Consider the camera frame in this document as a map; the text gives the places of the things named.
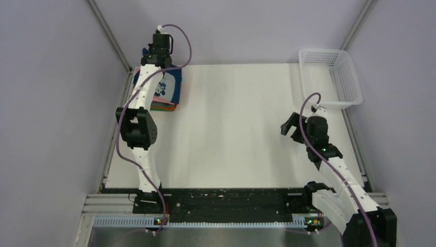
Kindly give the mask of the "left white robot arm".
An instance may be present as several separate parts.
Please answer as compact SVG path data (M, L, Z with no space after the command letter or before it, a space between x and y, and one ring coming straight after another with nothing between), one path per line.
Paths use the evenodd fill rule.
M118 108L118 141L139 175L136 211L166 211L169 199L297 188L300 162L284 132L292 108L289 64L170 64L171 36L156 33L138 81ZM157 124L154 93L170 72L182 75L180 110Z

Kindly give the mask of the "navy blue t shirt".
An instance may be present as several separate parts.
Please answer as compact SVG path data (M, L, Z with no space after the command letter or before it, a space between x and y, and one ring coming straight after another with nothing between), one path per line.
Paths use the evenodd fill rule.
M141 65L135 74L135 83L126 103L129 109L173 111L179 104L182 82L181 67L171 65L168 71L152 64Z

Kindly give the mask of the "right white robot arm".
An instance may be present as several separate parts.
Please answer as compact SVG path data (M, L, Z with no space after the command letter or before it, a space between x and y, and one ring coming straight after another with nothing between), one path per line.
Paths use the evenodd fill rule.
M324 213L341 233L343 246L396 246L396 214L360 186L340 150L330 143L326 109L312 108L312 112L310 117L293 112L281 126L282 135L296 128L292 140L305 145L308 159L329 182L308 182L302 207Z

